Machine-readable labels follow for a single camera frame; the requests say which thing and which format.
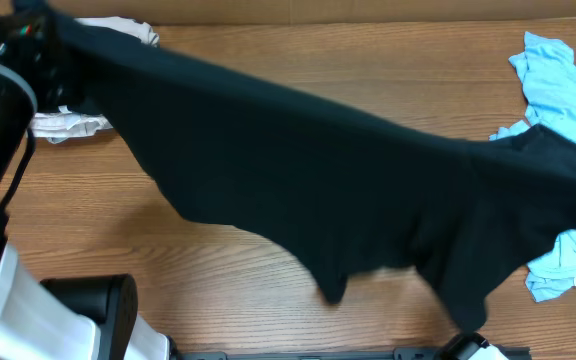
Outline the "black t-shirt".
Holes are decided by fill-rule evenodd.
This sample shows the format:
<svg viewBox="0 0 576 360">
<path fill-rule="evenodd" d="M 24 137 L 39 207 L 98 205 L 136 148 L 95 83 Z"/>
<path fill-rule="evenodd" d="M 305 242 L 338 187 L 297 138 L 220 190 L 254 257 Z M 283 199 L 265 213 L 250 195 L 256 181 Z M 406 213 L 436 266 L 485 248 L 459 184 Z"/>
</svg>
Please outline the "black t-shirt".
<svg viewBox="0 0 576 360">
<path fill-rule="evenodd" d="M 326 300 L 351 275 L 414 267 L 455 325 L 576 229 L 576 144 L 537 125 L 443 138 L 60 14 L 83 92 L 185 219 L 293 254 Z"/>
</svg>

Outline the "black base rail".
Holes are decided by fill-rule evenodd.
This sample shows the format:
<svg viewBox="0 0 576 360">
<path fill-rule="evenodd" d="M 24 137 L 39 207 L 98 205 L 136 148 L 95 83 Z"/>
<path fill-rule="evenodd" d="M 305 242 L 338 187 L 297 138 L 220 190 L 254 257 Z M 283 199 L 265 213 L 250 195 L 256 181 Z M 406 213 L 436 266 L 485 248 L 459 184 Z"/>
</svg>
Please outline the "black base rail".
<svg viewBox="0 0 576 360">
<path fill-rule="evenodd" d="M 178 356 L 181 360 L 433 360 L 437 348 L 401 347 L 390 351 L 311 352 L 227 354 L 225 352 L 191 352 Z"/>
</svg>

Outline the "light blue t-shirt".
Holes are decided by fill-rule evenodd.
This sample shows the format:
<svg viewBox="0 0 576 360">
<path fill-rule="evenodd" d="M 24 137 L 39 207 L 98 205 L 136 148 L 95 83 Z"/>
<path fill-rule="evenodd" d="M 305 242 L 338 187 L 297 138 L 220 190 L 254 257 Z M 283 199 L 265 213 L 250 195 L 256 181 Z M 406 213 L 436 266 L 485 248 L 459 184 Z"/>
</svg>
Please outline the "light blue t-shirt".
<svg viewBox="0 0 576 360">
<path fill-rule="evenodd" d="M 559 39 L 524 34 L 524 51 L 509 58 L 527 106 L 524 118 L 491 134 L 491 141 L 544 125 L 576 143 L 574 50 Z M 576 287 L 576 230 L 560 234 L 553 250 L 528 263 L 526 288 L 535 302 L 553 300 Z"/>
</svg>

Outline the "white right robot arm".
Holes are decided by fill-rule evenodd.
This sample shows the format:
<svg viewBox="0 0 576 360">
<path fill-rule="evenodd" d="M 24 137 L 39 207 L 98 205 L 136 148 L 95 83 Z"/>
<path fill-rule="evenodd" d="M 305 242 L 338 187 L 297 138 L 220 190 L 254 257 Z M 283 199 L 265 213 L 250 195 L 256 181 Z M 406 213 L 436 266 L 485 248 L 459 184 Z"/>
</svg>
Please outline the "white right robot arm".
<svg viewBox="0 0 576 360">
<path fill-rule="evenodd" d="M 434 355 L 434 360 L 508 360 L 508 357 L 478 333 L 453 337 Z"/>
</svg>

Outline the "folded white garment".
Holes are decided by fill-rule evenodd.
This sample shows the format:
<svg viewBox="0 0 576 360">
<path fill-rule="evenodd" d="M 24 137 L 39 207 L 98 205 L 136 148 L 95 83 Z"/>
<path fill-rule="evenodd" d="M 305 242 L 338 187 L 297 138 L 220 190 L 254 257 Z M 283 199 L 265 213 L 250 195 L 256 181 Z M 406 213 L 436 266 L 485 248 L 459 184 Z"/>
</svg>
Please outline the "folded white garment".
<svg viewBox="0 0 576 360">
<path fill-rule="evenodd" d="M 118 16 L 76 18 L 76 21 L 93 29 L 121 33 L 131 40 L 135 39 L 152 47 L 158 47 L 160 43 L 159 34 L 146 22 Z M 77 106 L 64 105 L 48 113 L 37 113 L 31 121 L 34 135 L 45 138 L 52 144 L 70 138 L 91 137 L 98 131 L 111 128 L 110 122 L 89 99 Z"/>
</svg>

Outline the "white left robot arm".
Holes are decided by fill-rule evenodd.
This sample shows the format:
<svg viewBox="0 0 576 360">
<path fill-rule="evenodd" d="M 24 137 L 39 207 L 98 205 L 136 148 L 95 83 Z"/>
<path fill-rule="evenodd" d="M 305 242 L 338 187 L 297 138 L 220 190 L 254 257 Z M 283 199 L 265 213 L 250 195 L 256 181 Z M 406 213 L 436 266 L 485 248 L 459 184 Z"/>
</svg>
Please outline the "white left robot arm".
<svg viewBox="0 0 576 360">
<path fill-rule="evenodd" d="M 8 241 L 6 209 L 36 148 L 32 117 L 82 98 L 53 13 L 30 5 L 0 16 L 0 183 L 16 165 L 0 190 L 0 359 L 177 359 L 174 341 L 139 315 L 132 276 L 40 281 Z"/>
</svg>

